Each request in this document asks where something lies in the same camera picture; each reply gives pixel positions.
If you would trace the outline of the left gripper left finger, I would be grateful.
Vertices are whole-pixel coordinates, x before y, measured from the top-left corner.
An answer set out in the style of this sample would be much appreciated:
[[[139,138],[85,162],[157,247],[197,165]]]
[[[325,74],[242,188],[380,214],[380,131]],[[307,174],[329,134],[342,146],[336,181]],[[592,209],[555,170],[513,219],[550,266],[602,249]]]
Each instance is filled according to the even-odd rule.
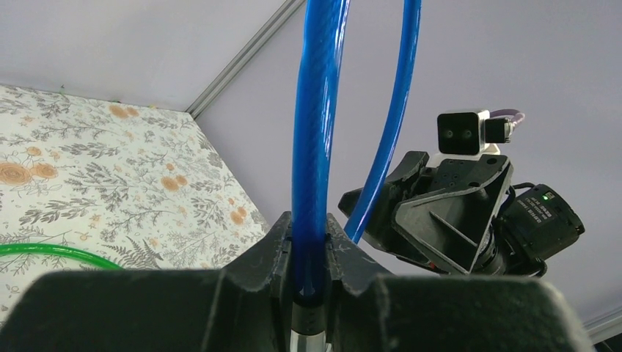
[[[3,351],[287,351],[291,215],[220,269],[57,271],[21,296]]]

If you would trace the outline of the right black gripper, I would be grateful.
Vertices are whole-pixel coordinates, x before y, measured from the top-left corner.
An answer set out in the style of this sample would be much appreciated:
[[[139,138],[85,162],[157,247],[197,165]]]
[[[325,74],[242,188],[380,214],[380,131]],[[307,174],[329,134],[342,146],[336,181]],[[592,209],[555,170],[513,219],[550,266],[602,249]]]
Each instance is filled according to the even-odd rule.
[[[381,187],[362,238],[399,260],[429,261],[449,274],[502,274],[507,260],[493,220],[510,185],[509,158],[446,158],[434,171],[429,159],[424,151],[404,155]]]

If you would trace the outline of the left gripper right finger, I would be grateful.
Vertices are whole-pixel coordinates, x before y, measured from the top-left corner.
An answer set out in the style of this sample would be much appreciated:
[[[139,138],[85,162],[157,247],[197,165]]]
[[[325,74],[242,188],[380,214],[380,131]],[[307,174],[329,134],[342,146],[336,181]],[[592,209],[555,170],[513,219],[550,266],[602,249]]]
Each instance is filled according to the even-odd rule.
[[[334,351],[591,351],[567,301],[540,279],[398,276],[328,216]]]

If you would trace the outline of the blue cable lock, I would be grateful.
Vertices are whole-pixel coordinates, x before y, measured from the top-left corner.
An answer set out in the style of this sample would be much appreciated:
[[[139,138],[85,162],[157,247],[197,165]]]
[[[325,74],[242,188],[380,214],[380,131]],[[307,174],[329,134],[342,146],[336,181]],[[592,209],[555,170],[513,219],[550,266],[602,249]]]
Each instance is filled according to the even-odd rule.
[[[315,319],[326,292],[327,192],[347,1],[309,1],[299,68],[293,130],[291,187],[292,351],[326,350],[326,327]],[[422,4],[405,1],[392,98],[362,193],[345,226],[358,242],[386,180],[400,134],[414,71]]]

